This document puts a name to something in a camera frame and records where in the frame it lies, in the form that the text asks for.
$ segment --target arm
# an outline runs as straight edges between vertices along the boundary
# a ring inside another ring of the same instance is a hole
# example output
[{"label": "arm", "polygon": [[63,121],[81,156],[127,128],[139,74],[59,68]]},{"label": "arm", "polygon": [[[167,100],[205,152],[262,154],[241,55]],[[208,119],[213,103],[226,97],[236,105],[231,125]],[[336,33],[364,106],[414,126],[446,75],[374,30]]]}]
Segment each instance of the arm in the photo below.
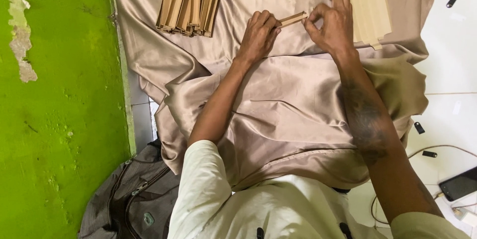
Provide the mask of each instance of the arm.
[{"label": "arm", "polygon": [[[374,190],[389,223],[407,212],[443,217],[429,191],[414,172],[391,117],[364,71],[353,44],[350,0],[319,4],[303,21],[311,39],[330,53],[340,73],[348,125],[369,169]],[[313,24],[323,17],[323,27]]]},{"label": "arm", "polygon": [[217,143],[222,138],[232,112],[232,105],[248,70],[263,59],[280,33],[281,23],[268,11],[256,11],[248,20],[242,45],[229,71],[210,96],[197,118],[188,140],[188,147],[199,140]]}]

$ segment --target person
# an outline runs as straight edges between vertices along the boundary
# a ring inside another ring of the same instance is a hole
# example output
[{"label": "person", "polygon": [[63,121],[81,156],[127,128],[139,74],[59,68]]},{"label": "person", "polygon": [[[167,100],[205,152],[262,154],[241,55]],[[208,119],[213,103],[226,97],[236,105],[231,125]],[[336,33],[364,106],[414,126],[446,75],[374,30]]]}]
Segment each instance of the person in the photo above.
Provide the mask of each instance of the person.
[{"label": "person", "polygon": [[[331,54],[341,78],[354,144],[395,239],[468,238],[444,219],[417,177],[378,92],[353,44],[350,0],[319,4],[302,21],[310,38]],[[314,25],[323,18],[323,26]],[[247,73],[271,50],[280,26],[268,11],[248,20],[240,49],[211,95],[188,139],[169,239],[385,238],[356,223],[346,194],[310,178],[284,175],[232,194],[215,143],[227,129],[232,105]]]}]

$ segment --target gray bag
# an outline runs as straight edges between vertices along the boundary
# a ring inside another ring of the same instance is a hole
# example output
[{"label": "gray bag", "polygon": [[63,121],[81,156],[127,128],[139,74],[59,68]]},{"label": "gray bag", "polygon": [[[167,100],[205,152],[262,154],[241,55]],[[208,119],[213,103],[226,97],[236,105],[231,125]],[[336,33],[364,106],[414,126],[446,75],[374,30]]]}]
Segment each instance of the gray bag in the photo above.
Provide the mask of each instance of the gray bag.
[{"label": "gray bag", "polygon": [[164,164],[160,141],[121,164],[86,206],[79,239],[164,239],[180,176]]}]

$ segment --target shiny satin fabric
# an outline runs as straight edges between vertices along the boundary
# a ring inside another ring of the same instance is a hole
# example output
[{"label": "shiny satin fabric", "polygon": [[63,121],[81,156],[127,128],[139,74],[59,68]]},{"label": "shiny satin fabric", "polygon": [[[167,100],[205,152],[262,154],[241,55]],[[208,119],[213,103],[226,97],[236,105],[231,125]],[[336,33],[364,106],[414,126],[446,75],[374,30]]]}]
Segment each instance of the shiny satin fabric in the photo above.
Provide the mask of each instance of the shiny satin fabric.
[{"label": "shiny satin fabric", "polygon": [[[284,18],[323,0],[219,0],[212,38],[156,31],[161,0],[116,1],[128,66],[140,75],[141,88],[160,103],[155,116],[162,156],[178,174],[195,120],[227,72],[252,13],[267,9]],[[420,31],[433,0],[388,2],[393,32],[380,41],[384,48],[355,46],[405,144],[410,116],[427,106],[425,76],[412,65],[427,57]],[[269,58],[247,75],[218,144],[234,190],[285,174],[337,188],[366,182],[340,89],[330,55],[301,24],[284,28]]]}]

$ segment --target smartphone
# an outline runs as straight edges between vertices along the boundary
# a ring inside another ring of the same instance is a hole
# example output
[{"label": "smartphone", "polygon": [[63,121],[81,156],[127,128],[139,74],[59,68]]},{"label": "smartphone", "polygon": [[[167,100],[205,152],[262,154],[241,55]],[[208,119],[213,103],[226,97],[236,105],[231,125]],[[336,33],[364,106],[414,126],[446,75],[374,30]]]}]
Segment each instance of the smartphone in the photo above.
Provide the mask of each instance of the smartphone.
[{"label": "smartphone", "polygon": [[441,182],[439,187],[449,202],[477,191],[477,167]]}]

